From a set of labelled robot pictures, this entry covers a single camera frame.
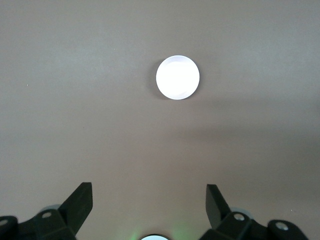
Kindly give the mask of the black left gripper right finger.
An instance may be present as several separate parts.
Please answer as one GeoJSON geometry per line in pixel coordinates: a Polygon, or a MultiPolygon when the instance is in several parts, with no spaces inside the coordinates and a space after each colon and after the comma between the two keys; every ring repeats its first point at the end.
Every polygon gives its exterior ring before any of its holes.
{"type": "Polygon", "coordinates": [[[268,229],[248,214],[233,211],[215,184],[206,186],[205,209],[211,228],[201,240],[267,240],[268,229]]]}

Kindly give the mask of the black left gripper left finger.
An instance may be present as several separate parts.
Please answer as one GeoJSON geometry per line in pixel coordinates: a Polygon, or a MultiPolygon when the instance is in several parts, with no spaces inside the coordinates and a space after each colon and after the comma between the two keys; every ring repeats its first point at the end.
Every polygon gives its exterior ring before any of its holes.
{"type": "Polygon", "coordinates": [[[40,211],[18,225],[20,240],[75,240],[93,208],[92,183],[83,182],[57,208],[40,211]]]}

